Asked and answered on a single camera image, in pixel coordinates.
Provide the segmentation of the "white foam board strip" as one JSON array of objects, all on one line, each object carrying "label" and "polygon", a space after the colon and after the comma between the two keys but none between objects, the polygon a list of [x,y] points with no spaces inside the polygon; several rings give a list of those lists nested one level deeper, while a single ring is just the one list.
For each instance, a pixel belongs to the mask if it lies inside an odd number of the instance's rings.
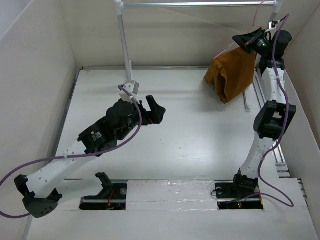
[{"label": "white foam board strip", "polygon": [[215,211],[212,180],[130,180],[127,211]]}]

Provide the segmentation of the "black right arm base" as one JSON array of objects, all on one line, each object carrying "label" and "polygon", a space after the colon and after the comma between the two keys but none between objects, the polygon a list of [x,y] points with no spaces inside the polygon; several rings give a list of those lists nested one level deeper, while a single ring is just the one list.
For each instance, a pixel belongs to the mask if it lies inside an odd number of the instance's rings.
[{"label": "black right arm base", "polygon": [[211,196],[219,210],[263,210],[258,179],[235,174],[232,180],[215,180]]}]

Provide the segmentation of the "pink wire hanger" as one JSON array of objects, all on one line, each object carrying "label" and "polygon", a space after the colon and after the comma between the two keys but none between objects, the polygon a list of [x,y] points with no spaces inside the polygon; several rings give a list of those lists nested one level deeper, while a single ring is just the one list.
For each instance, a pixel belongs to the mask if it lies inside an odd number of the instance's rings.
[{"label": "pink wire hanger", "polygon": [[[257,15],[258,15],[258,11],[261,7],[261,5],[266,2],[267,0],[262,0],[261,3],[258,5],[257,9],[256,9],[256,12],[255,12],[255,15],[254,15],[254,18],[253,18],[253,22],[252,22],[252,25],[251,27],[246,31],[244,32],[245,34],[247,34],[249,32],[249,30],[251,30],[252,28],[262,28],[263,26],[262,25],[258,25],[256,24],[256,19],[257,19]],[[219,56],[221,56],[222,54],[224,53],[227,53],[230,48],[235,44],[235,42],[233,41],[225,50],[223,50],[222,52],[220,52],[219,54],[217,54],[213,60],[216,60]]]}]

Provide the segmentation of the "brown trousers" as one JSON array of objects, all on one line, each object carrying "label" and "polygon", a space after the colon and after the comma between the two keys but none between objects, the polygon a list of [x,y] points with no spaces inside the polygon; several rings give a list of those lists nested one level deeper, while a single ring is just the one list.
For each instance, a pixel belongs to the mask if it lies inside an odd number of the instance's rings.
[{"label": "brown trousers", "polygon": [[244,92],[252,83],[257,53],[247,53],[240,47],[214,59],[204,76],[223,104]]}]

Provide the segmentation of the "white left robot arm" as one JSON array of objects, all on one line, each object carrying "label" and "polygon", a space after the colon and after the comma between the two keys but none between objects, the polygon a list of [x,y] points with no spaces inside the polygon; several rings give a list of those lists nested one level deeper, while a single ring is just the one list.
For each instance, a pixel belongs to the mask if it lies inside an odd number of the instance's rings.
[{"label": "white left robot arm", "polygon": [[158,105],[153,96],[146,96],[150,107],[142,102],[130,103],[119,99],[106,111],[106,115],[79,134],[72,147],[61,159],[52,160],[37,172],[19,175],[14,183],[23,195],[25,209],[34,217],[42,218],[58,205],[79,197],[111,199],[114,185],[106,173],[98,172],[92,179],[69,180],[76,170],[117,148],[118,142],[141,126],[160,124],[166,109]]}]

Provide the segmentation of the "silver white clothes rack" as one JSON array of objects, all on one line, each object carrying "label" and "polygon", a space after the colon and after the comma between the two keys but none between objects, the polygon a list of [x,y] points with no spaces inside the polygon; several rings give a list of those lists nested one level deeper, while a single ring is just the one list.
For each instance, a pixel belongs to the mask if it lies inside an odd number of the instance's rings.
[{"label": "silver white clothes rack", "polygon": [[[114,0],[114,3],[124,57],[125,84],[131,84],[134,81],[132,62],[129,57],[123,21],[124,10],[129,8],[121,0]],[[141,37],[138,37],[135,33],[133,34],[136,36],[133,43],[137,44],[138,50],[142,50],[143,54],[155,54],[155,60],[151,60],[152,63],[146,64],[160,66],[164,62],[164,65],[169,66],[168,68],[184,68],[182,65],[207,63],[209,57],[218,49],[217,46],[213,46],[218,43],[218,36],[214,36],[213,33],[205,34],[205,30],[214,30],[210,26],[208,29],[201,28],[196,30],[196,27],[201,27],[199,24],[187,27],[187,22],[142,22],[134,24],[133,27],[137,28],[132,30],[138,30],[138,33],[142,33]],[[213,43],[209,43],[209,37],[213,37]],[[192,102],[194,105],[193,111],[197,109],[197,112],[212,112],[207,107],[218,106],[218,109],[222,107],[222,103],[219,102],[208,105],[205,101],[202,101],[201,103],[204,105],[199,105],[200,98],[197,100]]]}]

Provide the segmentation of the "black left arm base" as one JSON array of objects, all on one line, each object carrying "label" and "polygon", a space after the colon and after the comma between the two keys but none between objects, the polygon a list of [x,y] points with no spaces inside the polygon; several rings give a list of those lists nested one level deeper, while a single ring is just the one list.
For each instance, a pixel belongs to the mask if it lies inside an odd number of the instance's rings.
[{"label": "black left arm base", "polygon": [[95,175],[101,181],[102,190],[97,195],[82,197],[79,209],[83,211],[122,211],[126,209],[126,180],[111,181],[105,173]]}]

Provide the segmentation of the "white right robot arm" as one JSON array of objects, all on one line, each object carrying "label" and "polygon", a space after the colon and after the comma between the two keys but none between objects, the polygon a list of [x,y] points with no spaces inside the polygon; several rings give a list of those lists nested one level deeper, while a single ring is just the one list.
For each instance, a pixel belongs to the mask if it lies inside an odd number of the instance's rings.
[{"label": "white right robot arm", "polygon": [[266,98],[254,120],[255,134],[249,154],[231,184],[231,191],[237,197],[243,197],[257,187],[261,162],[271,151],[274,142],[283,137],[297,112],[296,106],[289,104],[288,96],[284,93],[283,55],[292,36],[285,30],[277,31],[273,38],[268,38],[269,34],[269,31],[259,28],[232,38],[246,53],[256,52],[261,56],[257,75],[264,84]]}]

